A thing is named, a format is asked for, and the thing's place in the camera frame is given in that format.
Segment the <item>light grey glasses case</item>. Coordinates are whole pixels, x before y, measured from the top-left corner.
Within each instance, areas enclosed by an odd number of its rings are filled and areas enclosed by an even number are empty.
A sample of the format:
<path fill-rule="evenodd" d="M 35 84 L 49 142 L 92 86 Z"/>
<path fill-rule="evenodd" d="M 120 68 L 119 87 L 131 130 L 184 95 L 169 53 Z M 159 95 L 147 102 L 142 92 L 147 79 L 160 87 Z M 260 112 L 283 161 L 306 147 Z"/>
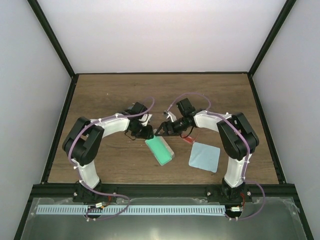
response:
<path fill-rule="evenodd" d="M 174 151 L 162 136 L 154 136 L 152 139 L 147 139 L 145 144 L 160 166 L 169 163 L 175 157 Z"/>

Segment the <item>red lens sunglasses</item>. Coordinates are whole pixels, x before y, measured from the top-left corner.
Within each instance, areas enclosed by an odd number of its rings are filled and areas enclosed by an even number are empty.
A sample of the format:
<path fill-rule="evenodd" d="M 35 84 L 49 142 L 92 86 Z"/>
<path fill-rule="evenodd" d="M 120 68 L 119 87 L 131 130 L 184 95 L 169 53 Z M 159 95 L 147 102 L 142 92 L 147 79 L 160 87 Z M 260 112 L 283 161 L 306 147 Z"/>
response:
<path fill-rule="evenodd" d="M 199 138 L 199 135 L 200 133 L 197 133 L 196 135 L 188 135 L 188 136 L 185 135 L 185 136 L 182 136 L 181 138 L 184 142 L 193 145 L 196 142 L 196 140 Z"/>

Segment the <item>light blue cloth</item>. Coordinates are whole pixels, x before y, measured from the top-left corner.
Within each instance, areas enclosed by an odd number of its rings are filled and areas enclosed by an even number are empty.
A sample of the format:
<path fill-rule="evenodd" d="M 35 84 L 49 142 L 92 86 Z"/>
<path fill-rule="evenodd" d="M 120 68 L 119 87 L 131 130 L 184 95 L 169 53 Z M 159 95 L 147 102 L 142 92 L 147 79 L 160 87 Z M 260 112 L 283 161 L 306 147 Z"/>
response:
<path fill-rule="evenodd" d="M 193 168 L 216 173 L 218 170 L 220 148 L 195 142 L 192 145 L 188 165 Z"/>

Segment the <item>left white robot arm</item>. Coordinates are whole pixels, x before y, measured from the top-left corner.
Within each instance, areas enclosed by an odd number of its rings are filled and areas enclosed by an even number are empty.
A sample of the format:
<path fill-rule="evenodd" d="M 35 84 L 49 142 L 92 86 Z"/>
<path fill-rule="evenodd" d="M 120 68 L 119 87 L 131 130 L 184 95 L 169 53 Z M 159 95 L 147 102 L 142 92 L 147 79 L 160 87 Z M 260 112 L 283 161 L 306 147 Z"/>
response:
<path fill-rule="evenodd" d="M 135 138 L 151 139 L 153 128 L 149 122 L 152 116 L 150 113 L 130 115 L 123 112 L 99 119 L 77 119 L 65 138 L 62 149 L 73 168 L 77 170 L 79 183 L 86 188 L 84 195 L 89 201 L 97 202 L 102 196 L 102 189 L 98 186 L 101 180 L 95 167 L 95 158 L 102 139 L 128 131 Z"/>

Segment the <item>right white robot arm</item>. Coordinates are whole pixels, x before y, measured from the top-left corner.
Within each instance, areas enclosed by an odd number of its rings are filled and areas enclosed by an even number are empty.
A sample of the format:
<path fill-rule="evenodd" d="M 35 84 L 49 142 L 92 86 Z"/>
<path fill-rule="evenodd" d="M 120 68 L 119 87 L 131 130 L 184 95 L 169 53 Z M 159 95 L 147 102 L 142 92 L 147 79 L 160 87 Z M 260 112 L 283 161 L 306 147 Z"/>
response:
<path fill-rule="evenodd" d="M 179 119 L 172 119 L 170 111 L 166 111 L 165 115 L 168 120 L 160 124 L 154 133 L 155 136 L 180 136 L 190 127 L 219 133 L 223 149 L 228 155 L 221 192 L 225 200 L 236 200 L 245 187 L 250 158 L 259 145 L 259 138 L 245 115 L 242 112 L 219 114 L 208 110 L 183 113 Z"/>

